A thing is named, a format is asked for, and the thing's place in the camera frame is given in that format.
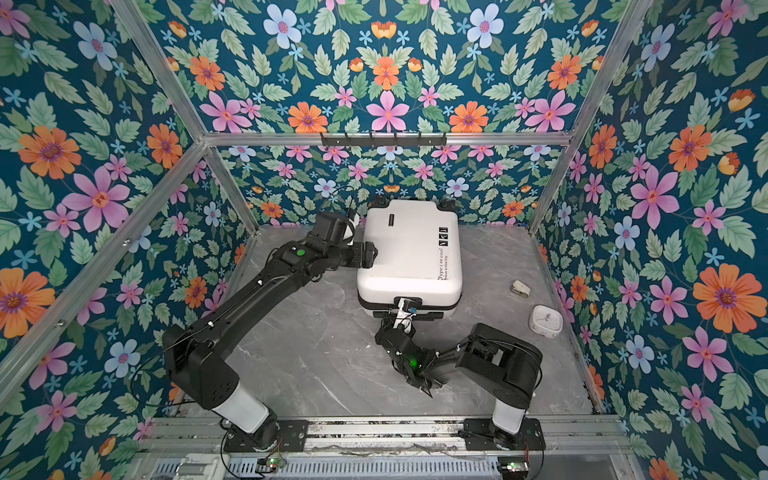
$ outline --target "marble floor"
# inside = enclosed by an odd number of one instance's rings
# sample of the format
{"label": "marble floor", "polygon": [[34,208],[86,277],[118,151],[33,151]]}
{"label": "marble floor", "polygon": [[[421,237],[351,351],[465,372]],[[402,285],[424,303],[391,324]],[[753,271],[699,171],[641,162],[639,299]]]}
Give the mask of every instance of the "marble floor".
{"label": "marble floor", "polygon": [[[302,238],[300,228],[265,227],[243,275],[255,276],[267,254],[288,240]],[[564,331],[547,339],[528,328],[534,305],[554,307],[535,248],[522,227],[461,226],[464,293],[456,313],[434,322],[415,323],[414,340],[445,348],[483,322],[536,345],[544,373],[529,412],[589,413],[592,405],[581,364]],[[513,280],[531,287],[523,298],[509,291]],[[279,416],[321,415],[489,415],[494,398],[458,371],[433,399],[406,384],[389,357],[374,342],[379,320],[367,316],[357,300],[356,271],[328,272],[284,300],[256,325],[227,362],[241,382]],[[203,415],[197,405],[188,416]]]}

